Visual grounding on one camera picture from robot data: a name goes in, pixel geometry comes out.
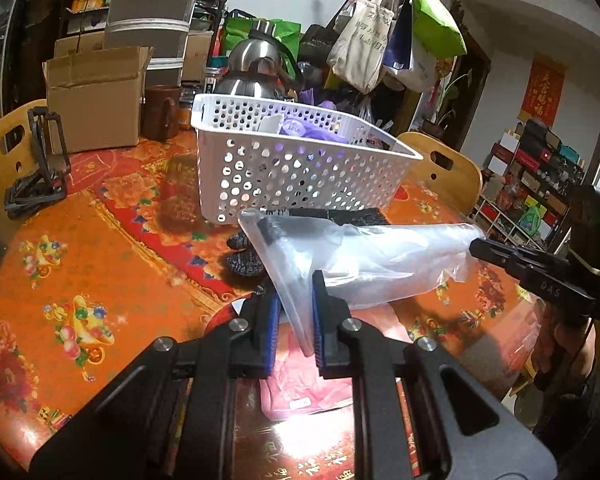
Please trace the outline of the person's right hand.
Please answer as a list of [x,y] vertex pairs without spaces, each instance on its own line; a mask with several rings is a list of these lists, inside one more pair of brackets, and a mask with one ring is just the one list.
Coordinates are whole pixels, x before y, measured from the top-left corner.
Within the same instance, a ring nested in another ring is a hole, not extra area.
[[595,363],[596,331],[594,326],[570,327],[560,319],[562,311],[547,304],[543,310],[541,329],[532,352],[532,364],[541,374],[552,374],[554,355],[561,354],[569,366],[562,383],[565,389],[584,385]]

